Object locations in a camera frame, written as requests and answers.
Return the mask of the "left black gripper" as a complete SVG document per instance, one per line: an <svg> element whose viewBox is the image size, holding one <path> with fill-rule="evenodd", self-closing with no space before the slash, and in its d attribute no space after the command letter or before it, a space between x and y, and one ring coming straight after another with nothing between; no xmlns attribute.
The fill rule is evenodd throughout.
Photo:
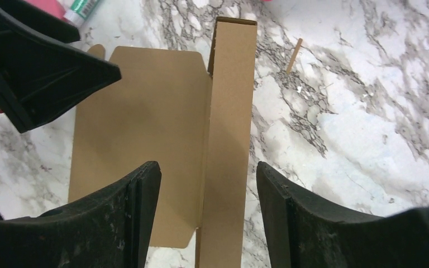
<svg viewBox="0 0 429 268"><path fill-rule="evenodd" d="M24 133L121 79L117 65L72 47L76 27L26 1L0 1L0 113Z"/></svg>

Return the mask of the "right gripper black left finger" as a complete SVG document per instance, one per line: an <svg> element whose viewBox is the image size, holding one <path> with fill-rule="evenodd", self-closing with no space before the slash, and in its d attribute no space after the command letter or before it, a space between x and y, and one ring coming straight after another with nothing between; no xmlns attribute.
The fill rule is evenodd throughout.
<svg viewBox="0 0 429 268"><path fill-rule="evenodd" d="M148 161L38 217L0 215L0 267L144 267L160 183Z"/></svg>

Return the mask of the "brown cardboard box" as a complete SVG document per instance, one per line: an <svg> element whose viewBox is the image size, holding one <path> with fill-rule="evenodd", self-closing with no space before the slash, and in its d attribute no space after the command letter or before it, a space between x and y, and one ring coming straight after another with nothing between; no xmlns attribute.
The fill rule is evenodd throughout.
<svg viewBox="0 0 429 268"><path fill-rule="evenodd" d="M257 30L217 17L207 63L194 51L91 47L122 78L77 105L68 200L156 161L150 244L195 238L196 267L240 267Z"/></svg>

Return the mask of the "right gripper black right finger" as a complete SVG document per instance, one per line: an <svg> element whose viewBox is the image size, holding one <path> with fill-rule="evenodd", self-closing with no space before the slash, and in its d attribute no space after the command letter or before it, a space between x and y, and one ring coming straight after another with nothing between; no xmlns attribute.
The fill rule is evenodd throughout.
<svg viewBox="0 0 429 268"><path fill-rule="evenodd" d="M429 267L429 207L378 217L329 201L259 162L272 267Z"/></svg>

